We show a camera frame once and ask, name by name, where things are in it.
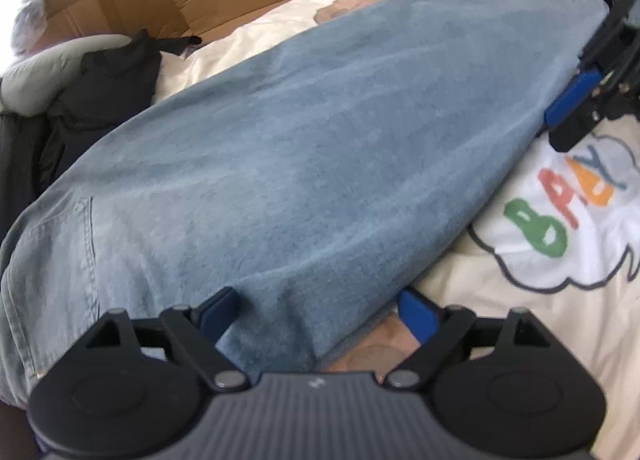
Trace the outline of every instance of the gray pillow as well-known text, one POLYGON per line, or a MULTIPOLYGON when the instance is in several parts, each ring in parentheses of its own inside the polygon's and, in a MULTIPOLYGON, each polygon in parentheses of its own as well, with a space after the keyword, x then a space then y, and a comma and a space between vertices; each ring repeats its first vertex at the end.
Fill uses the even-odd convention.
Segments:
POLYGON ((130 42, 125 35, 106 34, 73 39, 48 48, 4 72, 0 102, 24 117, 44 112, 53 99, 80 75, 87 52, 119 48, 130 42))

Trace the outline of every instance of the black plastic device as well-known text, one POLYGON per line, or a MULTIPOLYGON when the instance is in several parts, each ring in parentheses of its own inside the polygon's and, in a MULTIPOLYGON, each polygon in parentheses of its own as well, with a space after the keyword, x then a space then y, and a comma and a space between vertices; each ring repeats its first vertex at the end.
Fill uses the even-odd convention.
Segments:
POLYGON ((407 293, 437 328, 382 385, 362 372, 252 386, 213 345, 241 308, 229 287, 158 319, 112 310, 36 386, 30 424, 47 460, 591 458, 603 392, 532 313, 479 318, 407 293))

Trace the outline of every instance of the white bedsheet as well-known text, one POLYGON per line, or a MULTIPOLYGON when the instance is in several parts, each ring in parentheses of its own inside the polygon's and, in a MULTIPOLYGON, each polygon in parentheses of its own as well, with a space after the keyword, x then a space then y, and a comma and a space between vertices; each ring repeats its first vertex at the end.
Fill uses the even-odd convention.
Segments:
MULTIPOLYGON (((292 0, 186 60, 163 54, 156 100, 375 1, 292 0)), ((568 159, 536 141, 469 233, 418 282, 435 302, 479 315, 532 309, 606 391, 594 448, 603 460, 640 458, 638 161, 640 127, 630 119, 603 123, 568 159)))

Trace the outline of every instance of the blue denim fabric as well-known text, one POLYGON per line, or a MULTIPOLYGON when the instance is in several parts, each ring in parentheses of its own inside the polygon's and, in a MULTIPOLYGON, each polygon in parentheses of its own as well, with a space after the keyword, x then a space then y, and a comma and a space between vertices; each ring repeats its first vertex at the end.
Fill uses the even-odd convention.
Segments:
POLYGON ((2 399, 108 308, 225 285, 244 307, 219 347, 253 376, 335 357, 488 200, 606 12, 385 0, 119 127, 2 244, 2 399))

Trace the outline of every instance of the metal screw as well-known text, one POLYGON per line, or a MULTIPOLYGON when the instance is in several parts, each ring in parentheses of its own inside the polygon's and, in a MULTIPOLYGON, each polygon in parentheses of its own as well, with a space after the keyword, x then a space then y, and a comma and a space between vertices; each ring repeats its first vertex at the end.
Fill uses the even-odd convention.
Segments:
POLYGON ((237 370, 227 370, 216 374, 216 376, 213 377, 213 382, 215 382, 216 386, 221 390, 234 390, 246 382, 246 376, 237 370))
POLYGON ((420 382, 420 376, 411 370, 396 370, 386 377, 386 382, 394 388, 407 390, 420 382))

